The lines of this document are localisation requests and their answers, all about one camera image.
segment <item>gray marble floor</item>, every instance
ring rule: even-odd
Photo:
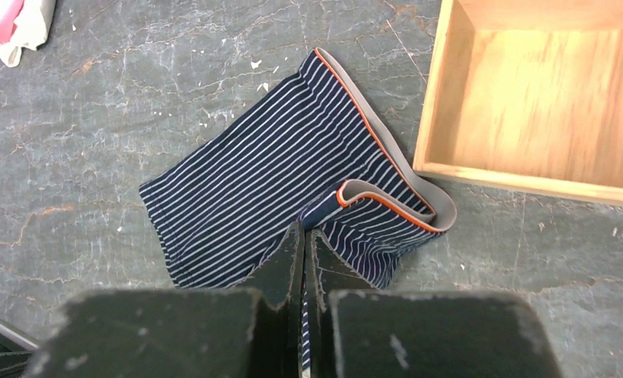
[[[437,0],[59,0],[47,45],[0,63],[0,317],[43,338],[81,291],[170,287],[138,185],[315,46],[410,158],[438,12]],[[406,258],[394,288],[512,291],[568,377],[623,377],[623,209],[439,184],[458,223]]]

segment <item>wooden drawer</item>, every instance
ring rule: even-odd
[[[623,206],[623,0],[444,0],[413,169]]]

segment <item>orange piping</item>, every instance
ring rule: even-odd
[[[328,61],[326,61],[325,58],[320,53],[318,53],[318,48],[317,47],[315,49],[313,49],[313,52],[323,62],[325,67],[327,67],[330,70],[332,75],[334,75],[334,77],[339,81],[339,83],[341,83],[341,86],[346,91],[346,93],[348,93],[348,96],[350,96],[350,100],[353,102],[355,107],[358,108],[358,112],[360,113],[360,117],[362,117],[362,120],[365,122],[365,126],[367,127],[367,130],[369,131],[369,134],[371,134],[372,138],[376,141],[376,144],[378,145],[378,148],[380,148],[381,152],[383,152],[383,154],[385,154],[385,157],[390,161],[390,164],[392,165],[392,167],[395,168],[395,170],[397,171],[399,176],[404,180],[404,183],[406,184],[406,186],[409,187],[409,189],[416,195],[416,197],[418,197],[418,199],[420,199],[432,211],[432,214],[436,214],[436,211],[434,210],[434,208],[431,205],[429,205],[429,203],[427,201],[425,201],[425,199],[422,198],[420,196],[420,194],[418,194],[418,192],[415,189],[413,189],[411,187],[411,185],[409,184],[409,181],[406,179],[406,177],[404,176],[402,171],[399,170],[399,167],[395,164],[395,162],[390,157],[390,154],[388,154],[388,152],[385,150],[385,148],[383,148],[383,144],[381,144],[380,140],[378,139],[378,136],[376,136],[376,133],[372,130],[372,127],[369,124],[369,121],[367,120],[367,117],[362,112],[362,108],[360,108],[360,105],[358,104],[358,101],[355,99],[355,97],[353,97],[353,94],[348,90],[347,85],[343,82],[343,80],[341,80],[341,77],[339,77],[339,74],[337,74],[336,71],[328,63]]]
[[[341,196],[341,192],[343,191],[343,187],[345,187],[345,186],[346,186],[346,182],[342,183],[341,187],[339,187],[339,189],[336,191],[336,201],[343,208],[347,208],[348,206],[350,206],[350,203],[344,201],[342,196]],[[417,225],[420,228],[423,228],[425,231],[433,232],[433,233],[441,233],[442,232],[438,228],[434,228],[434,227],[430,226],[429,224],[421,222],[419,219],[416,219],[416,218],[410,216],[408,213],[402,211],[399,207],[393,206],[390,203],[390,201],[388,201],[386,198],[383,198],[383,197],[381,197],[379,195],[371,195],[371,194],[358,195],[357,197],[355,197],[353,199],[352,202],[355,202],[355,201],[359,200],[360,198],[371,198],[374,201],[378,201],[381,205],[386,206],[390,210],[392,210],[395,213],[399,214],[401,217],[404,217],[407,221]]]

